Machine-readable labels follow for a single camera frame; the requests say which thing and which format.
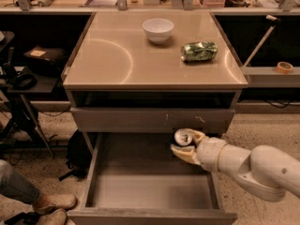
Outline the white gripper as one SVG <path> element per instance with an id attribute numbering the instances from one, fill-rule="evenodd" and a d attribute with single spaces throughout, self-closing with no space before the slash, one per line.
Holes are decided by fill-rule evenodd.
<path id="1" fill-rule="evenodd" d="M 191 130 L 192 139 L 198 144 L 197 151 L 194 146 L 178 147 L 171 145 L 173 154 L 183 161 L 201 165 L 209 172 L 221 172 L 225 174 L 238 174 L 243 164 L 247 161 L 250 151 L 233 146 L 219 138 L 206 138 L 206 135 L 198 130 Z"/>

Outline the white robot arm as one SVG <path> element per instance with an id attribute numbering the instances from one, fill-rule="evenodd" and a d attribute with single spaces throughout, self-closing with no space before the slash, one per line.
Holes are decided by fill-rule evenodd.
<path id="1" fill-rule="evenodd" d="M 279 202 L 286 192 L 300 197 L 300 161 L 276 147 L 259 145 L 248 150 L 198 130 L 181 128 L 173 135 L 171 149 L 189 164 L 228 175 L 262 200 Z"/>

